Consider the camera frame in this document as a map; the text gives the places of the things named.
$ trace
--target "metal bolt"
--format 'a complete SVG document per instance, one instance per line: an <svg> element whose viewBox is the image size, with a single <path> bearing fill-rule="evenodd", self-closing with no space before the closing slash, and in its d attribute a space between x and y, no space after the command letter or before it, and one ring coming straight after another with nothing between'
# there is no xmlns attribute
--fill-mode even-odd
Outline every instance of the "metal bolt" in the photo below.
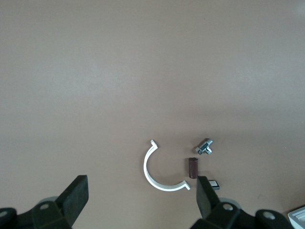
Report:
<svg viewBox="0 0 305 229"><path fill-rule="evenodd" d="M198 154L202 154L205 152L206 154L211 154L212 150L210 148L210 145L213 143L213 141L209 138L206 138L205 141L200 144L195 150Z"/></svg>
<svg viewBox="0 0 305 229"><path fill-rule="evenodd" d="M232 211L234 209L231 204L224 204L223 208L226 209L227 211Z"/></svg>
<svg viewBox="0 0 305 229"><path fill-rule="evenodd" d="M6 216L7 214L8 214L7 211L0 212L0 217L4 217L4 216Z"/></svg>
<svg viewBox="0 0 305 229"><path fill-rule="evenodd" d="M267 219L275 219L274 214L272 214L272 213L269 212L269 211L264 211L264 212L263 212L263 216L265 216L265 218L267 218Z"/></svg>

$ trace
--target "screw with nut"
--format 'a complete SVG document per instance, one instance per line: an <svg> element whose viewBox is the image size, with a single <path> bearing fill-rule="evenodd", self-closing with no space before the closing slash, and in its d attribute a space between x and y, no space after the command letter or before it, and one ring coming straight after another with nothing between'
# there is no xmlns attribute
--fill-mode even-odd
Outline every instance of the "screw with nut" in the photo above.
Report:
<svg viewBox="0 0 305 229"><path fill-rule="evenodd" d="M195 150L198 154L202 154L205 152L206 154L211 154L212 150L210 148L210 145L213 143L213 141L209 138L206 138L202 144L200 144Z"/></svg>

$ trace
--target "brown cylindrical spacer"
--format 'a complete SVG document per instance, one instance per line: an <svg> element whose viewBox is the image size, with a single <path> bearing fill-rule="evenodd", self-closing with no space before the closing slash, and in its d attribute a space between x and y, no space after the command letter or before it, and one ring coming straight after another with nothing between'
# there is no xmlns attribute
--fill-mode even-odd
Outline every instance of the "brown cylindrical spacer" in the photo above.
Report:
<svg viewBox="0 0 305 229"><path fill-rule="evenodd" d="M198 158L189 158L189 177L191 179L197 179L198 177Z"/></svg>

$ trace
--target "c-shaped clip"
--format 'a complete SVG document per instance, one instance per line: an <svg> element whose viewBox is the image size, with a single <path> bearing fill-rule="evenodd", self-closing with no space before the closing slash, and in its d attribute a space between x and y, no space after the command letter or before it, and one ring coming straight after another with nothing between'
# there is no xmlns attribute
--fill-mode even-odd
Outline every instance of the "c-shaped clip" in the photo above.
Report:
<svg viewBox="0 0 305 229"><path fill-rule="evenodd" d="M158 183L157 181L155 181L148 173L147 171L147 160L150 157L150 155L158 148L157 144L151 140L151 144L152 147L147 151L146 155L145 155L145 159L144 159L144 165L143 165L143 169L144 169L144 174L146 179L148 180L148 182L154 186L155 188L162 190L162 191L166 191L166 192L173 192L173 191L177 191L181 188L186 187L187 190L190 190L190 186L187 184L187 182L184 180L181 183L177 184L177 185L162 185L160 183Z"/></svg>

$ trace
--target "white plastic object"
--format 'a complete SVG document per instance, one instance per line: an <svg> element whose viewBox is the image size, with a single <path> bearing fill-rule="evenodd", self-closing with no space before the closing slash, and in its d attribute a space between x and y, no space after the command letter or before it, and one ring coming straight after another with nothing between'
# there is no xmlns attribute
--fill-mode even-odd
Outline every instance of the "white plastic object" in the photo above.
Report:
<svg viewBox="0 0 305 229"><path fill-rule="evenodd" d="M148 180L148 182L154 186L155 188L162 190L162 191L166 191L166 192L173 192L173 191L177 191L179 189L182 188L186 188L187 190L190 190L190 186L187 184L187 182L184 180L181 183L177 184L177 185L162 185L160 183L158 183L157 181L155 181L151 175L149 175L148 171L147 171L147 161L148 158L150 157L150 155L158 148L157 144L151 140L151 144L152 147L147 151L146 155L145 155L145 159L144 159L144 165L143 165L143 169L144 169L144 174L146 179Z"/></svg>
<svg viewBox="0 0 305 229"><path fill-rule="evenodd" d="M295 229L305 229L305 207L289 212L288 217Z"/></svg>

